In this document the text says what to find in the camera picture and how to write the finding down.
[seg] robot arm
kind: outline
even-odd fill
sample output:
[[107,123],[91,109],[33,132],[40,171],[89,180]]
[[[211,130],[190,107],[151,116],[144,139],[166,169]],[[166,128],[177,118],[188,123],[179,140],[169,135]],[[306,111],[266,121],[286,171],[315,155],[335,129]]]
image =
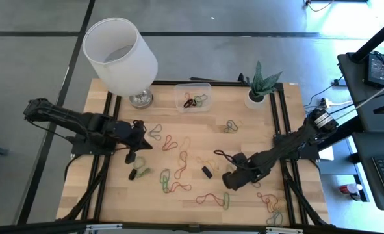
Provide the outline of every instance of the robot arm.
[[112,154],[116,144],[124,144],[130,149],[125,159],[129,164],[135,161],[136,151],[153,148],[144,140],[144,123],[140,120],[135,120],[131,127],[130,123],[117,121],[106,114],[78,113],[58,107],[46,98],[30,100],[24,115],[30,123],[52,122],[77,133],[80,137],[67,136],[66,139],[73,148],[77,146],[80,154],[97,154],[98,151],[101,152],[98,154]]
[[215,154],[224,156],[237,167],[234,172],[222,176],[225,186],[237,190],[248,182],[259,181],[270,173],[278,159],[301,150],[306,144],[325,140],[336,131],[337,126],[338,123],[325,110],[315,109],[295,133],[284,136],[270,150],[255,153],[249,158],[243,153],[230,156],[222,150],[215,150]]

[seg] white cable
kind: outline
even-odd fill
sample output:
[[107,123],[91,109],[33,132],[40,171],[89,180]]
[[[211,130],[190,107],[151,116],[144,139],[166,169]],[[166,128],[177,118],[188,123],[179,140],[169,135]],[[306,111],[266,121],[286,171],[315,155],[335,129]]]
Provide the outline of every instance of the white cable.
[[351,102],[352,102],[352,100],[345,101],[344,103],[333,103],[333,102],[329,101],[329,105],[331,105],[331,106],[333,106],[333,105],[345,105],[345,104],[348,104],[348,103],[351,103]]
[[365,105],[367,102],[369,102],[370,100],[372,100],[374,97],[376,97],[378,94],[384,92],[384,88],[381,89],[380,91],[378,91],[376,94],[370,96],[370,98],[368,98],[366,101],[362,102],[359,106],[357,106],[356,108],[354,108],[353,110],[351,110],[350,112],[347,112],[346,114],[342,115],[341,117],[337,118],[337,120],[345,117],[346,115],[348,115],[349,113],[351,113],[352,111],[356,111],[357,109],[361,108],[363,105]]

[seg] white pot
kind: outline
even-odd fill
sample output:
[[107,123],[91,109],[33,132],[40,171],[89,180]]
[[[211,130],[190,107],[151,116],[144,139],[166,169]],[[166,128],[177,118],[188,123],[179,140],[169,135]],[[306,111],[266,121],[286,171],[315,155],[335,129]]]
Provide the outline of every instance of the white pot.
[[265,96],[264,96],[264,99],[262,101],[255,102],[255,101],[251,100],[250,92],[251,92],[251,90],[248,90],[248,93],[245,97],[245,106],[247,106],[249,109],[253,109],[253,110],[261,109],[263,106],[263,103],[265,102]]

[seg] desk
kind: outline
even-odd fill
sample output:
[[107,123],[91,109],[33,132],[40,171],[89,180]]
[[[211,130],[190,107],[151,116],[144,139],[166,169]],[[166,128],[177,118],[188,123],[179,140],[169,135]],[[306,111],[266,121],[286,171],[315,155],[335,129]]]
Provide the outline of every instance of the desk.
[[[304,120],[300,90],[296,84],[283,86],[290,125],[292,129],[297,129]],[[251,155],[256,151],[270,149],[275,130],[269,96],[266,96],[263,109],[250,110],[244,104],[248,87],[213,86],[213,104],[209,112],[180,114],[174,105],[173,88],[174,86],[171,85],[152,85],[150,89],[154,93],[154,102],[144,110],[134,109],[128,99],[122,100],[118,119],[128,122],[135,119],[143,120],[149,130],[157,124],[162,124],[162,140],[156,141],[146,135],[146,140],[154,149],[139,151],[137,156],[146,159],[152,173],[134,181],[128,180],[133,165],[124,163],[127,152],[118,151],[112,156],[100,220],[148,224],[266,225],[266,219],[270,218],[271,214],[257,197],[257,192],[284,197],[279,163],[272,168],[270,175],[261,180],[261,188],[257,189],[248,184],[238,191],[227,190],[221,178],[226,172],[227,161],[215,155],[213,150],[224,150],[230,154],[242,151],[246,155]],[[104,84],[99,79],[93,79],[84,111],[103,112],[106,96],[107,89]],[[237,123],[239,126],[237,133],[224,133],[228,120],[234,120]],[[188,166],[180,180],[173,178],[173,173],[179,169],[177,164],[179,148],[170,151],[161,150],[168,134],[179,143],[179,147],[185,137],[191,138],[190,147],[187,149]],[[196,161],[197,157],[214,160],[219,166],[219,172],[215,173],[212,179],[207,179],[201,171],[203,165]],[[86,155],[70,166],[57,218],[68,214],[85,192],[91,165],[92,156]],[[182,184],[190,183],[192,190],[184,191],[177,188],[174,193],[163,193],[159,179],[160,172],[165,168],[171,171],[170,185],[174,181]],[[311,162],[300,160],[299,171],[305,197],[322,219],[328,222],[329,217],[318,170]],[[224,211],[210,198],[202,205],[195,202],[197,196],[209,192],[218,197],[228,192],[231,200],[229,209]],[[294,194],[292,197],[296,219],[300,222],[297,199]],[[93,195],[89,218],[93,217],[95,201],[96,196]],[[285,202],[281,210],[284,218],[283,225],[286,226],[288,215]]]
[[[352,62],[348,54],[338,55],[337,59],[354,103],[369,98],[378,92],[377,89],[362,82],[366,74],[364,63]],[[318,149],[325,149],[354,132],[384,132],[384,114],[374,114],[374,109],[382,106],[384,106],[384,96],[363,105],[357,110],[358,116],[339,126],[338,131],[333,136],[318,145]]]
[[372,157],[384,155],[384,133],[353,133],[352,138],[375,204],[384,210],[384,188],[372,161]]

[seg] potted plant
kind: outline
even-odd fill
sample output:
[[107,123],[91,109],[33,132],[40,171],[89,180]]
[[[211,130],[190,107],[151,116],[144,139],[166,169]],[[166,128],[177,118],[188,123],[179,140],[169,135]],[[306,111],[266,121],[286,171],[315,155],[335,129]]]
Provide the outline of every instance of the potted plant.
[[265,100],[264,96],[274,92],[274,85],[278,81],[281,73],[282,72],[279,72],[263,79],[261,74],[261,63],[258,61],[252,83],[250,82],[250,78],[246,77],[247,85],[249,85],[251,89],[245,97],[245,105],[250,109],[261,108],[262,103]]

